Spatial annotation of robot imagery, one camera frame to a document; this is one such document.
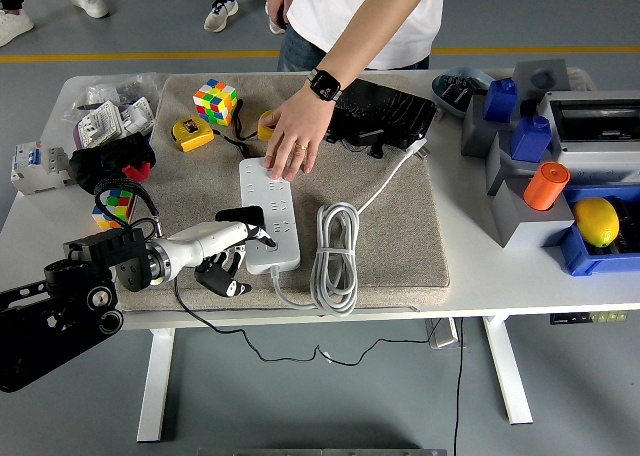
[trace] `black cloth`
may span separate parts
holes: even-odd
[[[156,155],[145,136],[132,134],[103,146],[74,151],[69,164],[82,189],[93,194],[96,185],[106,178],[126,177],[126,166],[140,167],[143,163],[156,164]]]

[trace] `rubik's cube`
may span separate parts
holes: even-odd
[[[238,95],[236,88],[210,79],[193,95],[193,102],[202,119],[208,123],[229,126],[233,110],[238,104]]]
[[[109,191],[109,195],[107,196],[107,200],[105,202],[105,206],[109,211],[111,211],[118,219],[124,221],[125,223],[129,222],[129,218],[131,217],[131,213],[133,212],[133,202],[135,200],[135,196],[133,193],[129,191],[122,191],[120,189],[112,189]],[[91,213],[93,219],[95,219],[98,226],[101,229],[110,229],[110,228],[121,228],[116,221],[113,221],[107,218],[97,206],[93,208],[93,212]]]

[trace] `shoe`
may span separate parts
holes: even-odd
[[[102,0],[71,0],[71,2],[84,9],[92,18],[102,18],[109,14],[107,5]]]
[[[33,21],[22,9],[20,14],[5,13],[0,9],[0,47],[32,28]]]
[[[227,27],[227,18],[238,12],[237,1],[215,0],[211,12],[204,20],[204,29],[211,33],[219,33]]]
[[[264,3],[264,12],[269,16],[269,3]],[[269,29],[273,34],[284,34],[284,29],[271,21],[271,18],[269,18]]]

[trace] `person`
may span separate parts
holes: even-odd
[[[211,12],[204,21],[204,29],[211,33],[219,33],[227,27],[227,19],[238,12],[238,1],[236,0],[215,0],[211,6]],[[269,14],[267,3],[265,2],[264,10]],[[269,20],[269,29],[273,34],[283,34],[284,29],[280,28],[271,19]]]
[[[311,73],[314,84],[305,81],[259,122],[275,126],[264,166],[272,179],[293,181],[301,167],[305,173],[313,169],[335,107],[324,97],[333,96],[335,84],[344,90],[365,68],[428,68],[443,0],[268,2],[270,18],[287,28],[278,70],[318,70]]]
[[[22,9],[24,0],[0,0],[0,47],[9,43],[16,36],[33,29],[33,21]],[[71,2],[85,10],[92,18],[102,18],[109,13],[102,0],[71,0]]]

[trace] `power outlet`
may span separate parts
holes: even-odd
[[[277,265],[280,272],[293,271],[300,266],[300,245],[291,185],[269,178],[269,171],[262,167],[263,160],[251,158],[240,162],[240,197],[243,206],[262,208],[265,228],[277,247],[247,241],[247,270],[251,274],[265,274]]]

